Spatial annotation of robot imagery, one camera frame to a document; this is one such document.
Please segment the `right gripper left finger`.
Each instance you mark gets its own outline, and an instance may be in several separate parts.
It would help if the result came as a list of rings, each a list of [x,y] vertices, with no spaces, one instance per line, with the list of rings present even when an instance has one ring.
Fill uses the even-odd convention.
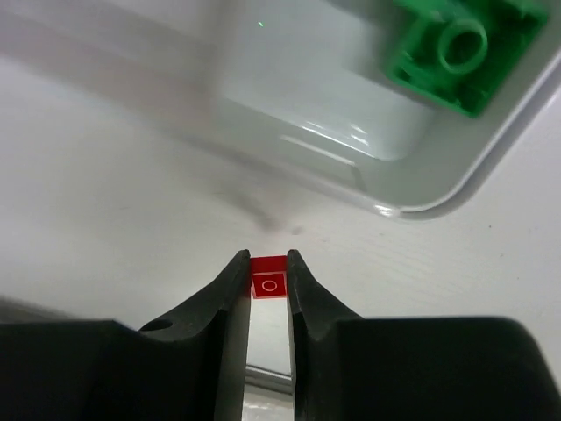
[[[250,254],[132,330],[114,320],[1,327],[4,420],[238,420],[245,388]]]

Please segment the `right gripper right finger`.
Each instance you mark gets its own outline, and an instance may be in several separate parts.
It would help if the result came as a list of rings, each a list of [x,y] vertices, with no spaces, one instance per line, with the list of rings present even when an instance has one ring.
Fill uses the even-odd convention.
[[[298,420],[547,420],[550,370],[497,317],[363,318],[288,253]]]

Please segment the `small red lego stud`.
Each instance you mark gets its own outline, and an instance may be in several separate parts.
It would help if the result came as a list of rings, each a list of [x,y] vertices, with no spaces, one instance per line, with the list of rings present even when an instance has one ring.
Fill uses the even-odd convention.
[[[255,299],[287,296],[287,256],[251,257],[252,296]]]

